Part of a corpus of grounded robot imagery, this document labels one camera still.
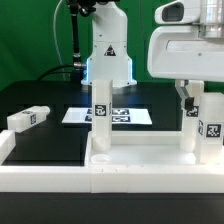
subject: cable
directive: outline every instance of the cable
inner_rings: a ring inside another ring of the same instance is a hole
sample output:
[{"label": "cable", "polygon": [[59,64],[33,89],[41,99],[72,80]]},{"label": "cable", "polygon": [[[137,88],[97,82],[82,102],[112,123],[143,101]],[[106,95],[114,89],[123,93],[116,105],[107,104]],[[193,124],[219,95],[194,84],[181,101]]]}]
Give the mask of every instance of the cable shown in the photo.
[{"label": "cable", "polygon": [[59,50],[59,47],[58,47],[58,40],[57,40],[57,15],[58,15],[58,11],[59,11],[63,1],[64,0],[60,0],[57,7],[55,8],[54,19],[53,19],[54,44],[55,44],[58,59],[59,59],[59,62],[60,62],[61,65],[63,65],[63,61],[62,61],[61,53],[60,53],[60,50]]},{"label": "cable", "polygon": [[38,79],[37,81],[41,81],[41,79],[43,79],[44,77],[50,75],[50,74],[53,74],[55,73],[55,71],[59,70],[59,69],[64,69],[64,68],[74,68],[74,65],[73,64],[67,64],[67,65],[59,65],[55,68],[52,68],[52,69],[49,69],[48,71],[44,72]]}]

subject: white rectangular block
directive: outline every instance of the white rectangular block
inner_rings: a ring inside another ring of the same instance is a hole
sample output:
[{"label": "white rectangular block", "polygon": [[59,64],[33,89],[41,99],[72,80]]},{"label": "white rectangular block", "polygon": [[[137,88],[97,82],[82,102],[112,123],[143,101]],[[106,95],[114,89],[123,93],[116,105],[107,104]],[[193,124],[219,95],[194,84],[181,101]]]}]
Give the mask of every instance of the white rectangular block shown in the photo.
[{"label": "white rectangular block", "polygon": [[8,130],[23,132],[42,121],[45,121],[50,113],[49,107],[33,106],[19,113],[7,117]]},{"label": "white rectangular block", "polygon": [[224,132],[224,95],[204,93],[199,109],[195,155],[198,163],[220,163]]},{"label": "white rectangular block", "polygon": [[0,133],[0,165],[16,145],[15,132],[4,130]]},{"label": "white rectangular block", "polygon": [[111,146],[112,81],[93,81],[92,113],[93,149],[98,151],[107,151]]}]

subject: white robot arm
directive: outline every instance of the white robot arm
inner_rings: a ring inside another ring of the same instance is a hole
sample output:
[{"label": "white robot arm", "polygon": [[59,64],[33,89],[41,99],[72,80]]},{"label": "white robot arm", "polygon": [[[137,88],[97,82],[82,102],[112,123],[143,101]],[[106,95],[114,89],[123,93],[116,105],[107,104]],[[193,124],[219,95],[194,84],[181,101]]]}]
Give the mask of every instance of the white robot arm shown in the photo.
[{"label": "white robot arm", "polygon": [[176,80],[183,108],[180,148],[194,151],[198,163],[220,163],[224,95],[203,93],[203,81],[224,82],[224,1],[174,1],[157,9],[155,20],[168,26],[151,36],[148,70]]},{"label": "white robot arm", "polygon": [[157,22],[175,26],[159,27],[152,34],[150,74],[223,82],[223,5],[224,1],[182,0],[160,7],[155,15]]}]

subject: warning triangle sticker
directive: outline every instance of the warning triangle sticker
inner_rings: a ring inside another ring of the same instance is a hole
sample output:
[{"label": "warning triangle sticker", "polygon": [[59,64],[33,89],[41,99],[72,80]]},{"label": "warning triangle sticker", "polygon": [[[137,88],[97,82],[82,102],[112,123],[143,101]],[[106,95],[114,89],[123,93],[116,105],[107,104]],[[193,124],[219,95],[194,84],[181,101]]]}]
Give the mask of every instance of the warning triangle sticker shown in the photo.
[{"label": "warning triangle sticker", "polygon": [[112,45],[109,46],[104,56],[116,56]]}]

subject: white foam block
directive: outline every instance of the white foam block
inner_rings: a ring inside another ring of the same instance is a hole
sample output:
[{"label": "white foam block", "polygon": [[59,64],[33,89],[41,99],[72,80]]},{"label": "white foam block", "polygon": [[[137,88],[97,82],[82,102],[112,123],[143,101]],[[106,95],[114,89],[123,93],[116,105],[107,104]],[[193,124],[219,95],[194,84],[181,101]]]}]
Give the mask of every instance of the white foam block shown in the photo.
[{"label": "white foam block", "polygon": [[2,131],[0,133],[0,164],[4,162],[15,146],[15,132],[11,130]]}]

